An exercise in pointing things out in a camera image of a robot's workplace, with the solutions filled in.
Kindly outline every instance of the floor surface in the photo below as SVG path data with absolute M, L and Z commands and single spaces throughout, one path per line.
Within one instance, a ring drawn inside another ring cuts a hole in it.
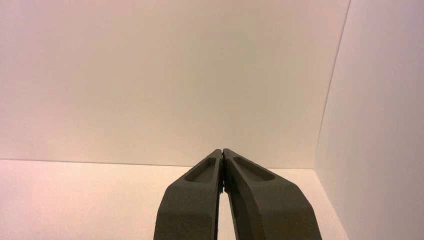
M 190 168 L 0 160 L 0 239 L 152 240 L 165 189 Z M 312 169 L 270 169 L 297 184 L 324 240 L 347 240 Z M 218 239 L 234 240 L 226 193 Z

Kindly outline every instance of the white wall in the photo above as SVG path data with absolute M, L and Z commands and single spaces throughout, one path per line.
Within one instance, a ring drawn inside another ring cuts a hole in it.
M 351 240 L 424 236 L 424 1 L 352 0 L 315 169 Z
M 0 158 L 311 168 L 348 0 L 0 2 Z

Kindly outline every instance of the white backdrop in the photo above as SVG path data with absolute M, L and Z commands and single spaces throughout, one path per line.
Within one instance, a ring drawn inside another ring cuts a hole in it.
M 311 168 L 347 4 L 1 1 L 0 158 Z
M 352 0 L 315 170 L 352 240 L 424 236 L 424 1 Z

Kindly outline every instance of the white tabletop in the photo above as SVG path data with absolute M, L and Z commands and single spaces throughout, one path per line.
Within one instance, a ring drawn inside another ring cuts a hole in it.
M 165 189 L 189 169 L 0 160 L 0 239 L 152 240 Z M 312 169 L 270 170 L 300 187 L 324 240 L 348 239 Z M 235 239 L 226 193 L 218 239 Z

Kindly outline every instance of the dark gray gripper finger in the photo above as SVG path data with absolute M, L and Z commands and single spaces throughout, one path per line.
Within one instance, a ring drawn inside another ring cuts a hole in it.
M 169 185 L 157 211 L 154 240 L 217 239 L 222 165 L 217 149 Z
M 237 240 L 321 240 L 314 210 L 294 183 L 223 150 Z

